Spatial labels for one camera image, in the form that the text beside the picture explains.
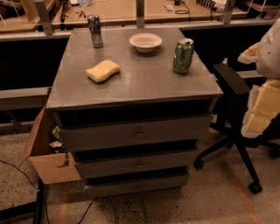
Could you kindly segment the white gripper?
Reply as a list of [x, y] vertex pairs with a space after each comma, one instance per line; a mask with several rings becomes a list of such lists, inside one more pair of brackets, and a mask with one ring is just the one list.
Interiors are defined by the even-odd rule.
[[[259, 43], [253, 44], [237, 60], [247, 65], [255, 63], [258, 46]], [[261, 85], [253, 112], [256, 115], [246, 113], [242, 121], [241, 134], [246, 138], [259, 137], [268, 128], [271, 119], [280, 113], [280, 80], [269, 80]]]

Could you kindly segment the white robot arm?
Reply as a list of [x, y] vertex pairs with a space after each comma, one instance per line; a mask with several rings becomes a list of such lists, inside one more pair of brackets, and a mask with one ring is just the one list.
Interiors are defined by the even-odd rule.
[[241, 134], [259, 137], [280, 114], [280, 18], [261, 40], [238, 57], [243, 64], [255, 62], [256, 71], [267, 78], [260, 87], [254, 85], [248, 97], [248, 110], [242, 121]]

